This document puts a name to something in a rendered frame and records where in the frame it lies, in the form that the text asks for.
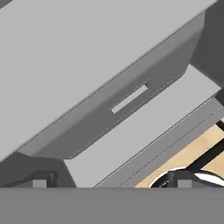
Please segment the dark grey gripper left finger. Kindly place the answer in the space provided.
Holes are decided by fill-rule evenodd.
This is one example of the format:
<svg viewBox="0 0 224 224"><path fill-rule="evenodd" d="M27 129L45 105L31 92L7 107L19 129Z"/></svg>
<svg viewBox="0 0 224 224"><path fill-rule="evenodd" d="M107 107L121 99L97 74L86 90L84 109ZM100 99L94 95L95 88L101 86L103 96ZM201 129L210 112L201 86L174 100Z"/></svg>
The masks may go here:
<svg viewBox="0 0 224 224"><path fill-rule="evenodd" d="M10 183L0 183L0 188L49 188L57 187L56 171L34 171L26 178L16 180Z"/></svg>

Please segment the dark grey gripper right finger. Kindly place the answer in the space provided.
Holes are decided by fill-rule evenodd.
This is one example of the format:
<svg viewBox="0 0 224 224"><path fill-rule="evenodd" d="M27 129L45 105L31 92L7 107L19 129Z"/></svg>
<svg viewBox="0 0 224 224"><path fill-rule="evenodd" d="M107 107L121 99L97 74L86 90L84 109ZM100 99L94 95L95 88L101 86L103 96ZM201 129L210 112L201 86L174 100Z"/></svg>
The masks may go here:
<svg viewBox="0 0 224 224"><path fill-rule="evenodd" d="M168 186L176 188L224 188L224 179L209 171L169 171Z"/></svg>

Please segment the white and black round thing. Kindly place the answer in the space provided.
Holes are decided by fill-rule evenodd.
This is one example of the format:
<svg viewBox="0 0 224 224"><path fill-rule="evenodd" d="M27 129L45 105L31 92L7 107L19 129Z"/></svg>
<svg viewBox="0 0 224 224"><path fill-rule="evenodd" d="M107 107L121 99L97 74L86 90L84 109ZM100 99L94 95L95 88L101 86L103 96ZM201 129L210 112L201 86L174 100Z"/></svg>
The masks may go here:
<svg viewBox="0 0 224 224"><path fill-rule="evenodd" d="M163 172L149 184L149 188L205 187L224 188L224 179L210 171L191 172L186 169L177 169Z"/></svg>

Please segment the grey cupboard base strip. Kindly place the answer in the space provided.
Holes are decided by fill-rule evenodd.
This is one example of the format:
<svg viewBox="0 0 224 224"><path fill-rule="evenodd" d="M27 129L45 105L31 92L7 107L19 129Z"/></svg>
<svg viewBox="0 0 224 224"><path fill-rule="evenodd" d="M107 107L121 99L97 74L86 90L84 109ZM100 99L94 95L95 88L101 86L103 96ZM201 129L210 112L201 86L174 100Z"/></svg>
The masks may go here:
<svg viewBox="0 0 224 224"><path fill-rule="evenodd" d="M202 103L96 187L133 187L224 116L215 98Z"/></svg>

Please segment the light grey cupboard door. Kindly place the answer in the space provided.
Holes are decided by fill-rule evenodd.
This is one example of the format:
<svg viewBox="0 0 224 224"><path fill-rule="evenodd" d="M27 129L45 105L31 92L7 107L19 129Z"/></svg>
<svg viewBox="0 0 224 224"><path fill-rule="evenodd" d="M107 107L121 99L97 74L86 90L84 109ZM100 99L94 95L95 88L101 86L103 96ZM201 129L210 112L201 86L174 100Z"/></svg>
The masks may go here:
<svg viewBox="0 0 224 224"><path fill-rule="evenodd" d="M217 84L189 66L174 84L79 156L66 161L75 184L96 187L219 90Z"/></svg>

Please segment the grey drawer front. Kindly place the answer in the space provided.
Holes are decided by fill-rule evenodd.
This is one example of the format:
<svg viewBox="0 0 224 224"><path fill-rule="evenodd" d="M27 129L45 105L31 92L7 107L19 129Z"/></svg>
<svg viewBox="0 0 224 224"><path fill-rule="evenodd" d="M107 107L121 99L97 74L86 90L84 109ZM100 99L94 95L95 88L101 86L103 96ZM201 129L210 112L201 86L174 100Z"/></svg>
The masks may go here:
<svg viewBox="0 0 224 224"><path fill-rule="evenodd" d="M19 150L30 157L71 159L179 79L204 28L200 14L108 81ZM145 84L148 89L113 114L111 108Z"/></svg>

